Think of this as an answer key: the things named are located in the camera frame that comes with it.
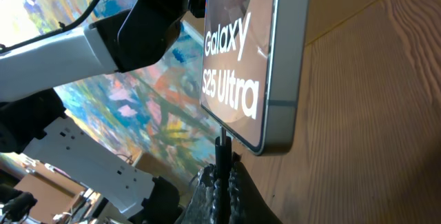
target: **metal rod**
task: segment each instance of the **metal rod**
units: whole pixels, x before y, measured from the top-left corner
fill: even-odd
[[[227,130],[223,126],[220,127],[220,130],[220,145],[224,146],[227,142]]]

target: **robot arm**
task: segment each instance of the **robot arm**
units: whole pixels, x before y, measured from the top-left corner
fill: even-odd
[[[128,218],[173,216],[177,189],[161,177],[130,167],[93,141],[65,115],[52,88],[156,63],[177,39],[188,10],[203,17],[205,0],[137,0],[131,10],[89,26],[62,25],[42,37],[3,46],[0,152],[23,152],[60,168],[102,193]]]

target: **phone screen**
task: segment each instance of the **phone screen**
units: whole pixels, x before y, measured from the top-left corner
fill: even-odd
[[[207,0],[201,105],[251,149],[261,146],[274,0]]]

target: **colorful painting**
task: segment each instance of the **colorful painting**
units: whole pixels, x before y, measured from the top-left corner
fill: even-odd
[[[21,5],[14,6],[10,14],[15,16],[7,20],[10,36],[16,43],[57,29],[59,21],[72,22],[90,1],[14,0]],[[116,14],[133,3],[102,0],[87,22]],[[218,125],[199,106],[203,38],[188,24],[182,25],[177,42],[157,64],[91,77],[56,91],[68,115],[113,153],[149,152],[183,179],[190,179],[199,168],[214,162]],[[11,45],[5,38],[0,35],[0,43]]]

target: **phone frame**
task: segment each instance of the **phone frame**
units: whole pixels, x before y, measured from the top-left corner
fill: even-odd
[[[263,121],[258,146],[251,145],[220,120],[199,98],[201,107],[255,155],[285,153],[294,142],[308,5],[309,0],[273,2]],[[287,90],[286,82],[294,86],[292,91]]]

